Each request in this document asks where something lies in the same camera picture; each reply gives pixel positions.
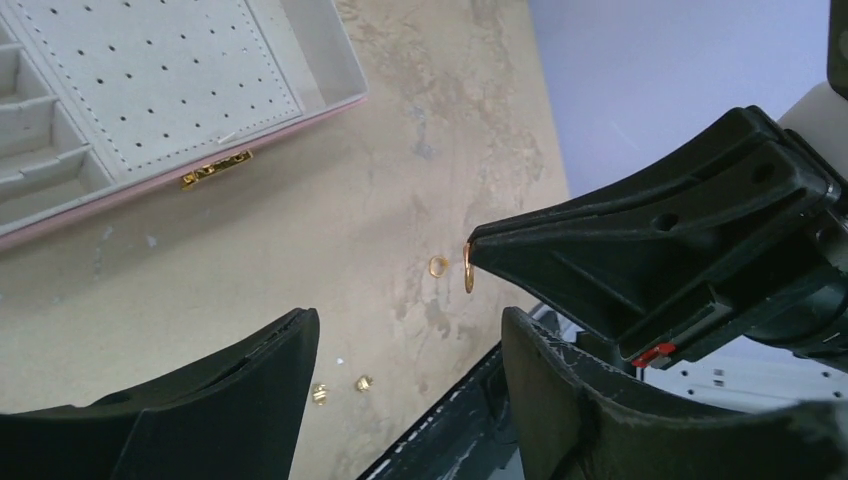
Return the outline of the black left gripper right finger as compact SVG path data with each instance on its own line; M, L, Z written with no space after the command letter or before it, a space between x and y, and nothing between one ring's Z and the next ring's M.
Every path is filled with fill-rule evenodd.
M843 479L847 406L741 413L657 389L517 307L502 358L528 479Z

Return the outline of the pink jewelry box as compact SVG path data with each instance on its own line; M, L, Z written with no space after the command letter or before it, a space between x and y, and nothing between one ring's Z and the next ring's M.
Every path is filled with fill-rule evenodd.
M367 92L331 1L5 1L1 244L193 185Z

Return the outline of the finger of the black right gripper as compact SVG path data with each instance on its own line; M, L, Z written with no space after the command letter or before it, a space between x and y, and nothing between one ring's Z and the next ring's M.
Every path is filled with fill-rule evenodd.
M835 202L835 175L755 106L567 202L477 227L469 261L602 339L653 345L718 301L731 315L816 264L785 252Z
M752 252L648 251L617 262L616 286L624 293L616 309L622 356L639 366L668 368L725 345L722 327L740 312L741 298L724 285Z

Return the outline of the gold hoop earring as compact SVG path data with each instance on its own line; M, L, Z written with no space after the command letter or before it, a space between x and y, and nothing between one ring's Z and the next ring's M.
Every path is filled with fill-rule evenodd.
M474 289L474 266L471 263L472 243L466 242L463 246L463 278L465 292L470 294Z
M434 278L443 277L450 268L450 261L441 255L433 256L428 262L428 272Z

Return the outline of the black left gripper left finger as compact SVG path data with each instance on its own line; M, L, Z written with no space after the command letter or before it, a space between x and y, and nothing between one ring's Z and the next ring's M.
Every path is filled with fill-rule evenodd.
M297 308L184 367L77 407L5 414L5 479L285 479L320 320Z

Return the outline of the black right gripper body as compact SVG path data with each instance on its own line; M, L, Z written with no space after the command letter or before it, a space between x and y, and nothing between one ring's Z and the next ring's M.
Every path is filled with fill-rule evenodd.
M847 369L847 197L799 205L797 195L733 203L722 210L734 241L764 246L745 256L724 288L741 310L722 327L722 342L746 338L794 356Z

